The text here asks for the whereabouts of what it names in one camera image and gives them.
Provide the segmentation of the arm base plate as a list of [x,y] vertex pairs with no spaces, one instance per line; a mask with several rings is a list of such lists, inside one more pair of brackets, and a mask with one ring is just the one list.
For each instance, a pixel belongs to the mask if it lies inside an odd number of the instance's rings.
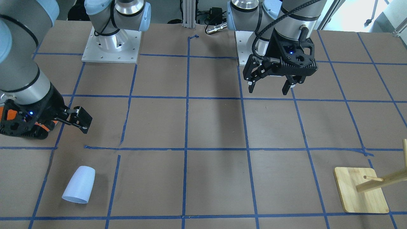
[[138,61],[141,31],[123,30],[112,36],[95,36],[90,32],[82,61],[93,63],[130,63]]
[[[236,47],[238,53],[239,66],[244,67],[250,54],[252,54],[252,44],[256,37],[253,31],[235,31]],[[268,41],[258,40],[256,52],[264,56],[268,47]]]

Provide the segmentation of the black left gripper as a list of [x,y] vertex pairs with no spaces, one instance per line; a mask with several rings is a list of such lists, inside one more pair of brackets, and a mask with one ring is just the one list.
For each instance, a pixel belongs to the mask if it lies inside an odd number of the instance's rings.
[[287,95],[290,88],[302,84],[307,76],[318,70],[314,57],[314,43],[307,37],[309,29],[300,29],[297,40],[280,35],[276,29],[266,50],[266,59],[260,60],[251,54],[243,70],[244,79],[248,81],[249,93],[253,93],[256,82],[266,76],[285,76],[282,88]]

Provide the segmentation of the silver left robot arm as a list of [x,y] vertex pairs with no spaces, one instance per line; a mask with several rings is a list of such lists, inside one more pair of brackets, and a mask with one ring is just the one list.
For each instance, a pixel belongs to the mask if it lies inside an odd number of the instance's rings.
[[231,0],[227,27],[235,31],[243,78],[253,93],[267,77],[285,77],[282,94],[304,83],[318,66],[312,30],[325,0]]

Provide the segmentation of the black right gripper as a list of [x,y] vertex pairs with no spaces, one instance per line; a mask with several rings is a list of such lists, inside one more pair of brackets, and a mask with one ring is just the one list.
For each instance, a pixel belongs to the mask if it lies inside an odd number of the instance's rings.
[[1,134],[26,139],[46,139],[48,130],[54,129],[54,121],[75,126],[87,134],[93,118],[83,107],[69,108],[59,91],[50,86],[45,97],[36,103],[19,105],[7,100],[1,117]]

